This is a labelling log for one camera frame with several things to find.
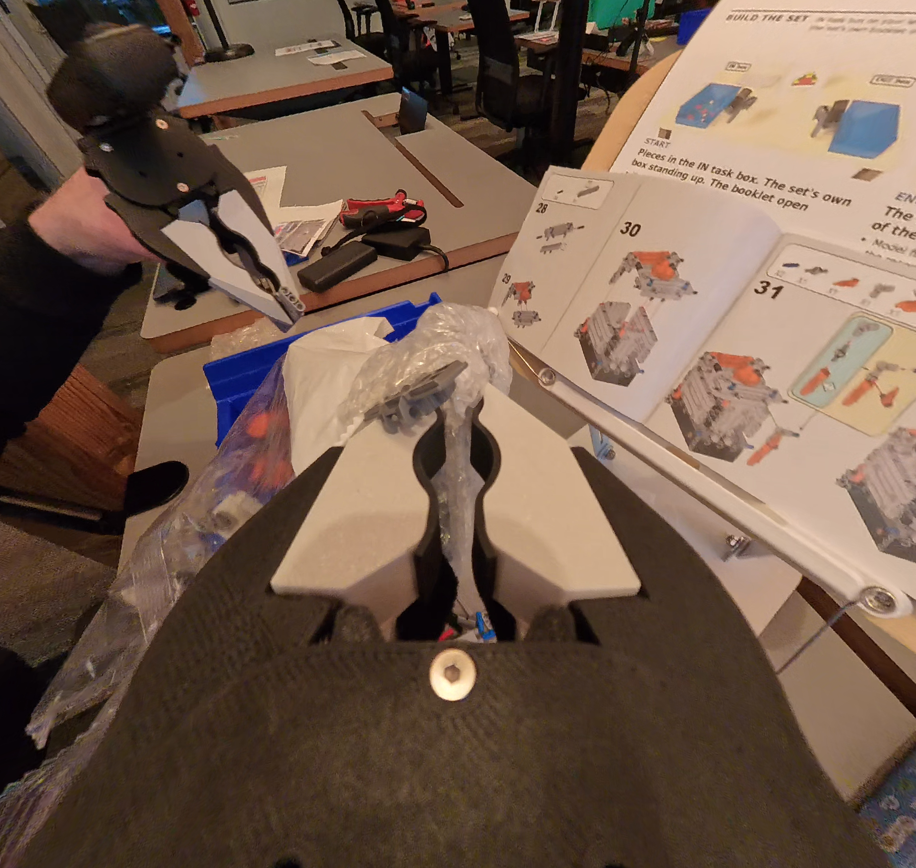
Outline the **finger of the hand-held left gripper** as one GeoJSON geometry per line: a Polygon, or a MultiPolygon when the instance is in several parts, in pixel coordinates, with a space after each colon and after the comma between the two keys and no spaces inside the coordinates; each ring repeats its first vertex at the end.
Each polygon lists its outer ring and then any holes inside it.
{"type": "Polygon", "coordinates": [[[212,233],[222,254],[212,284],[262,314],[303,314],[296,289],[272,228],[237,190],[220,195],[212,210],[212,233]]]}
{"type": "MultiPolygon", "coordinates": [[[[162,232],[192,263],[208,275],[211,285],[215,287],[212,284],[212,274],[216,271],[216,262],[222,254],[218,251],[216,237],[212,233],[212,216],[210,225],[199,221],[176,220],[166,225],[162,232]]],[[[291,328],[299,321],[299,314],[263,315],[272,319],[282,330],[291,328]]]]}

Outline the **loose paper sheets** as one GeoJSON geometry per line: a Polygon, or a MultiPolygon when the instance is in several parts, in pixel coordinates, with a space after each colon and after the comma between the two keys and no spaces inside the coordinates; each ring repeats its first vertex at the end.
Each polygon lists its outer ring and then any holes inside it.
{"type": "Polygon", "coordinates": [[[341,199],[313,206],[281,205],[287,168],[274,166],[245,173],[270,221],[274,236],[289,267],[308,262],[337,223],[343,208],[341,199]]]}

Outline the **person's left forearm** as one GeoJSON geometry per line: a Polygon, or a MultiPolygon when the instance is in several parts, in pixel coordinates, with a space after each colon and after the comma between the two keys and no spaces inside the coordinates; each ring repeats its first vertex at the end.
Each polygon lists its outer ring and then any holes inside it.
{"type": "Polygon", "coordinates": [[[139,263],[101,275],[43,242],[26,220],[1,231],[1,448],[51,403],[139,263]]]}

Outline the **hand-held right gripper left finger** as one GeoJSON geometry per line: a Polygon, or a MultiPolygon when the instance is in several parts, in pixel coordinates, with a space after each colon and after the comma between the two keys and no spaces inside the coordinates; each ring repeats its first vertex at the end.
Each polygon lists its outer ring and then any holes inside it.
{"type": "Polygon", "coordinates": [[[394,433],[373,421],[342,448],[270,580],[372,612],[384,628],[432,602],[451,569],[432,478],[445,461],[440,410],[394,433]]]}

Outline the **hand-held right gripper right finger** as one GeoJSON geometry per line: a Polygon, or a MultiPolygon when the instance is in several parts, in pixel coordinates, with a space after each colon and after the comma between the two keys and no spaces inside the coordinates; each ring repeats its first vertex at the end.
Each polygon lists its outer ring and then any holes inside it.
{"type": "Polygon", "coordinates": [[[496,629],[543,607],[632,597],[640,579],[569,444],[494,386],[471,417],[472,571],[496,629]]]}

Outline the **person's black shoe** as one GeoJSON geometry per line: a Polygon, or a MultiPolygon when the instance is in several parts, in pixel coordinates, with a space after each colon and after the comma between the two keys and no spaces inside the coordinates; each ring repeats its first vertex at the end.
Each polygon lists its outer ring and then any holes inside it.
{"type": "Polygon", "coordinates": [[[189,484],[189,468],[183,462],[160,462],[133,471],[125,482],[123,513],[134,517],[166,506],[189,484]]]}

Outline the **person's left hand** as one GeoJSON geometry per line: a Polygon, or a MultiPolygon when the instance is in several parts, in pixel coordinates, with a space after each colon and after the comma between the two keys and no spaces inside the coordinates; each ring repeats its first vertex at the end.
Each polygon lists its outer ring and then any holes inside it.
{"type": "Polygon", "coordinates": [[[71,175],[28,219],[32,231],[76,265],[104,277],[156,257],[106,203],[108,188],[84,167],[71,175]]]}

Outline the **white booklet stand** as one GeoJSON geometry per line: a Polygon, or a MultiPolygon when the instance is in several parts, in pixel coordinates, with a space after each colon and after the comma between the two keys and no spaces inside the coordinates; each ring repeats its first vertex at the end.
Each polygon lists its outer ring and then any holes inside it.
{"type": "Polygon", "coordinates": [[[510,362],[542,392],[725,519],[740,536],[751,539],[765,554],[781,559],[820,588],[853,602],[877,618],[899,619],[914,613],[914,599],[890,579],[873,575],[863,563],[818,543],[686,451],[572,385],[513,339],[510,339],[510,362]]]}

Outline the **grey office table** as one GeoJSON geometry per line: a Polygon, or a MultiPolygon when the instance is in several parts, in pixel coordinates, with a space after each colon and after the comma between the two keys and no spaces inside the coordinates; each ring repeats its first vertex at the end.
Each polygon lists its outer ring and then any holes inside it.
{"type": "Polygon", "coordinates": [[[390,81],[392,66],[351,41],[326,38],[195,67],[177,99],[185,119],[228,114],[390,81]]]}
{"type": "MultiPolygon", "coordinates": [[[[451,270],[508,252],[535,196],[535,188],[452,128],[428,117],[425,128],[393,135],[399,96],[258,122],[205,134],[246,174],[284,167],[280,206],[317,206],[338,199],[382,199],[403,189],[423,201],[432,244],[451,270]]],[[[404,263],[379,258],[371,267],[323,294],[304,292],[306,316],[443,273],[441,258],[404,263]]],[[[258,314],[220,292],[201,294],[187,310],[147,304],[141,336],[160,354],[202,346],[216,334],[258,314]]]]}

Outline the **black power adapter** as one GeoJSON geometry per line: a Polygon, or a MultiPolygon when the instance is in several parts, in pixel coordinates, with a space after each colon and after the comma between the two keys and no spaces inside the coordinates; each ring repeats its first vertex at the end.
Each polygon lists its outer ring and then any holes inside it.
{"type": "Polygon", "coordinates": [[[378,257],[376,249],[362,240],[352,240],[332,250],[297,272],[304,288],[312,293],[325,293],[371,266],[378,257]]]}

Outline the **clear plastic bag with pieces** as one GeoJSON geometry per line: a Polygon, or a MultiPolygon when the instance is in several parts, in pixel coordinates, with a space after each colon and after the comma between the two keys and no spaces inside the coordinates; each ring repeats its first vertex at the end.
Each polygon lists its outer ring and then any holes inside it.
{"type": "Polygon", "coordinates": [[[2,866],[18,866],[107,733],[157,628],[213,554],[295,474],[346,444],[372,412],[452,362],[464,370],[446,397],[446,427],[463,422],[487,384],[511,381],[510,348],[494,315],[478,307],[429,307],[412,332],[388,341],[394,322],[364,316],[215,362],[217,378],[257,372],[211,462],[143,532],[108,596],[41,698],[28,725],[40,744],[70,717],[102,704],[86,730],[2,794],[2,866]]]}

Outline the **black office chair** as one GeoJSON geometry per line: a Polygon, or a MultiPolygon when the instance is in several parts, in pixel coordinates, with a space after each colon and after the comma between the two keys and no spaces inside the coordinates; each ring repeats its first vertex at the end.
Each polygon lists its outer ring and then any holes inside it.
{"type": "Polygon", "coordinates": [[[505,131],[544,129],[552,104],[552,81],[522,75],[520,53],[505,0],[467,0],[475,26],[478,73],[476,112],[505,131]]]}

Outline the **blue plastic bin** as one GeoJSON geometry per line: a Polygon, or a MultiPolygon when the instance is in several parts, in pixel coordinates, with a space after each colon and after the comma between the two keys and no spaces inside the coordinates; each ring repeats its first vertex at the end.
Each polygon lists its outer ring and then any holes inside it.
{"type": "MultiPolygon", "coordinates": [[[[431,292],[426,301],[396,302],[382,309],[364,313],[360,317],[386,320],[392,331],[385,336],[385,340],[396,342],[413,332],[418,319],[429,308],[441,302],[441,297],[436,292],[431,292]]],[[[285,356],[294,341],[304,336],[305,334],[288,336],[207,362],[202,366],[216,405],[215,446],[217,448],[222,445],[223,439],[235,425],[235,421],[242,414],[251,397],[268,377],[275,363],[285,356]]]]}

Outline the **instruction booklet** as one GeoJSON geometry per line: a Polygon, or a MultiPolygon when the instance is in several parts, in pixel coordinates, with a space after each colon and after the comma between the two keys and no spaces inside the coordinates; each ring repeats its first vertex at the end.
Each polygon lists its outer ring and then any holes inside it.
{"type": "Polygon", "coordinates": [[[490,298],[593,399],[914,599],[914,0],[721,0],[490,298]]]}

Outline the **red and black tool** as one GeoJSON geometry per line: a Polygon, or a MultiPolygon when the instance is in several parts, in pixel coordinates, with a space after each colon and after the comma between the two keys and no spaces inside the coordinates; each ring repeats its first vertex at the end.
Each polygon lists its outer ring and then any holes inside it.
{"type": "Polygon", "coordinates": [[[393,223],[422,226],[427,216],[424,202],[400,189],[388,198],[349,198],[339,214],[339,221],[351,233],[368,233],[393,223]]]}

